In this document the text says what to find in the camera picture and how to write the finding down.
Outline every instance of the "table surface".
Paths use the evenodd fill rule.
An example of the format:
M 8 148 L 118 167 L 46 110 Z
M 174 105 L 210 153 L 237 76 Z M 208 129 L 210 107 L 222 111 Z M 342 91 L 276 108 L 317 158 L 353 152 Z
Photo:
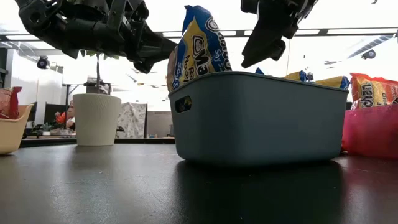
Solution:
M 397 223 L 398 163 L 221 169 L 174 145 L 49 146 L 0 157 L 1 223 Z

